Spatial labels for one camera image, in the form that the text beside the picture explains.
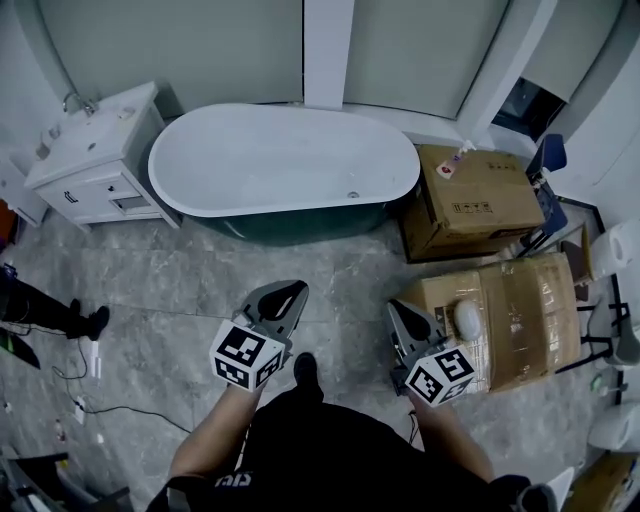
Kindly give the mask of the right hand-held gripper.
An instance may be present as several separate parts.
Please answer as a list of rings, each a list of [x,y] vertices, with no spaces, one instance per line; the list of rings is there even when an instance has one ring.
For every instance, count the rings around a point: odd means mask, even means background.
[[[390,299],[386,304],[386,326],[399,359],[391,370],[398,395],[413,392],[430,407],[463,394],[476,378],[476,367],[463,344],[446,338],[435,317],[415,305]],[[426,345],[417,350],[403,345]]]

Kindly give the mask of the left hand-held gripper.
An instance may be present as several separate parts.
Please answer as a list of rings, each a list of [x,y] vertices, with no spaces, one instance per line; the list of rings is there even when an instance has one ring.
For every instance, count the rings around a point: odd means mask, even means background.
[[[309,296],[302,280],[282,280],[249,293],[233,320],[222,321],[209,357],[214,375],[249,392],[264,385],[291,356],[291,334]],[[276,330],[250,320],[274,320]]]

